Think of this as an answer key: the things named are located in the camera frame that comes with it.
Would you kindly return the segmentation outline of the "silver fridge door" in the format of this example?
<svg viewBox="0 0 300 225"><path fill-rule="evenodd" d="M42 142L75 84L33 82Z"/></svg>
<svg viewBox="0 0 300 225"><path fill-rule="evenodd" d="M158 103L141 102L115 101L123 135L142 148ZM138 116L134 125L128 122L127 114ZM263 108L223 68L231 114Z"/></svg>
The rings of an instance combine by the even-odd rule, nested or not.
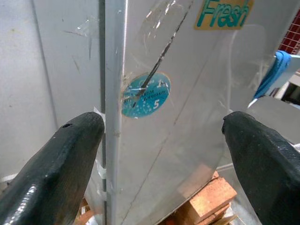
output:
<svg viewBox="0 0 300 225"><path fill-rule="evenodd" d="M195 30L203 0L105 0L105 225L157 225L211 178L226 149L223 117L244 111L300 9L255 0L240 30ZM125 88L165 74L154 113L122 115Z"/></svg>

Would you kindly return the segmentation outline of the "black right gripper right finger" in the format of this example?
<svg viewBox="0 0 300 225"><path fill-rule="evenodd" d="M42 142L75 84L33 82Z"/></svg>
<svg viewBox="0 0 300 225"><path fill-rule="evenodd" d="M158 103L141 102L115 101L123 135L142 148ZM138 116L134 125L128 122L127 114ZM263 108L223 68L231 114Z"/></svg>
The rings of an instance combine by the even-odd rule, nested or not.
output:
<svg viewBox="0 0 300 225"><path fill-rule="evenodd" d="M238 180L262 225L300 225L300 153L245 112L223 118Z"/></svg>

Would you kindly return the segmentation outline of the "silver mini fridge body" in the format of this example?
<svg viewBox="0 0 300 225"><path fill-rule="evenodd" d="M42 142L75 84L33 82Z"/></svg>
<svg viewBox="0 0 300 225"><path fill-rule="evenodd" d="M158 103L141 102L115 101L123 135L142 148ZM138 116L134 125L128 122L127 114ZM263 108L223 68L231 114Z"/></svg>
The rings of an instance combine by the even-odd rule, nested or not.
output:
<svg viewBox="0 0 300 225"><path fill-rule="evenodd" d="M0 195L103 94L102 0L0 0Z"/></svg>

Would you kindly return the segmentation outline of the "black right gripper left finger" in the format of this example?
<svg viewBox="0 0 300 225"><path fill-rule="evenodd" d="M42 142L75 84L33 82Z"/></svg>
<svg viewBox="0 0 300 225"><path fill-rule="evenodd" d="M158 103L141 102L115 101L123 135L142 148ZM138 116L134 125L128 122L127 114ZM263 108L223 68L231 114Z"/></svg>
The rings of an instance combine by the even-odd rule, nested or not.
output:
<svg viewBox="0 0 300 225"><path fill-rule="evenodd" d="M0 225L73 225L104 130L96 112L60 127L0 195Z"/></svg>

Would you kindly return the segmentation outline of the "round teal sticker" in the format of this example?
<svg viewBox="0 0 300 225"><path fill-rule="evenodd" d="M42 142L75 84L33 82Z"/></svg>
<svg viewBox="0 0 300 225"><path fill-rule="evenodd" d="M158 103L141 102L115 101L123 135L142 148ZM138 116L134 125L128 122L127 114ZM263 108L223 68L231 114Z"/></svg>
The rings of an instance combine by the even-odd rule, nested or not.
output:
<svg viewBox="0 0 300 225"><path fill-rule="evenodd" d="M155 73L145 88L145 92L135 99L147 74L136 77L125 88L122 98L122 115L129 118L141 118L149 116L157 111L167 100L171 92L170 79L162 73Z"/></svg>

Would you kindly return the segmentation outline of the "blue cloth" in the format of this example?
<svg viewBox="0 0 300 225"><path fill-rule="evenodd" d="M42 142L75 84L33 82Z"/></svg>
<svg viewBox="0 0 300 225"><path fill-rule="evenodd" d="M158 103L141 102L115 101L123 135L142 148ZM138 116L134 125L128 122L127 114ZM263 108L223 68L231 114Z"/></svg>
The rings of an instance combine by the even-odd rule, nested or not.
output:
<svg viewBox="0 0 300 225"><path fill-rule="evenodd" d="M275 60L273 65L268 70L265 77L262 79L253 99L262 97L275 81L282 75L282 73L288 68L291 61L291 55L285 51L277 51L275 53Z"/></svg>

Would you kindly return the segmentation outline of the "yellow Fresh sticker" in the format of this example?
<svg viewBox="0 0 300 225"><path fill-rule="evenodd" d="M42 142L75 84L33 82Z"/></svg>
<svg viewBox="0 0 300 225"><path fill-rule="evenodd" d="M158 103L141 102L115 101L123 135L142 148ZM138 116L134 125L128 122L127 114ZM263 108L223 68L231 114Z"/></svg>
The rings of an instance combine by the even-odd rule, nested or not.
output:
<svg viewBox="0 0 300 225"><path fill-rule="evenodd" d="M203 0L195 30L240 30L255 0Z"/></svg>

